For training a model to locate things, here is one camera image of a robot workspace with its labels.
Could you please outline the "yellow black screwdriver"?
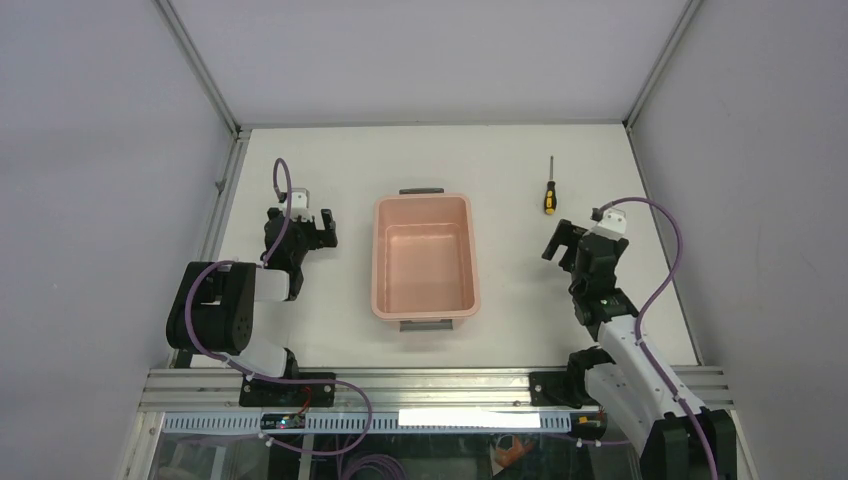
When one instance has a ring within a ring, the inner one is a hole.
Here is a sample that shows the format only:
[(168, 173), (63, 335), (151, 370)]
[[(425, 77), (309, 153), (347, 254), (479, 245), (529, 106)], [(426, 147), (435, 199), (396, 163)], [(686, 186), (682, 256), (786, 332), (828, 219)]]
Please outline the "yellow black screwdriver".
[(548, 180), (546, 182), (544, 196), (544, 213), (546, 215), (553, 215), (557, 208), (556, 182), (554, 178), (554, 161), (555, 157), (551, 155), (549, 157), (549, 175)]

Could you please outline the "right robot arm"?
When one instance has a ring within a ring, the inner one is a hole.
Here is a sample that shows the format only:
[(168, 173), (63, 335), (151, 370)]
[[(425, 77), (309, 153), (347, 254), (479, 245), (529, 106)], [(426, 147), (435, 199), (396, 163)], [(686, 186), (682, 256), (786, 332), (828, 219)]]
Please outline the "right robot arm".
[(594, 346), (570, 354), (564, 369), (529, 376), (535, 406), (601, 407), (639, 455), (644, 479), (735, 479), (736, 427), (712, 410), (651, 350), (640, 310), (617, 285), (616, 268), (629, 245), (626, 221), (615, 215), (591, 229), (558, 222), (542, 257), (559, 248), (559, 267), (575, 317)]

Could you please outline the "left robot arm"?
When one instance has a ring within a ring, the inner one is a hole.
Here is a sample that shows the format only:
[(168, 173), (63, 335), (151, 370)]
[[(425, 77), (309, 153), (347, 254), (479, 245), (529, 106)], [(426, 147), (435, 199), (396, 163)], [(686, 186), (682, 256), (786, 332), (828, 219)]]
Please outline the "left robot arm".
[(166, 321), (166, 340), (174, 349), (219, 360), (249, 380), (263, 380), (263, 394), (277, 406), (288, 406), (301, 392), (297, 360), (290, 349), (253, 332), (255, 305), (296, 300), (307, 254), (337, 247), (338, 237), (329, 209), (320, 211), (321, 226), (307, 209), (287, 215), (272, 207), (267, 216), (263, 254), (269, 259), (186, 266)]

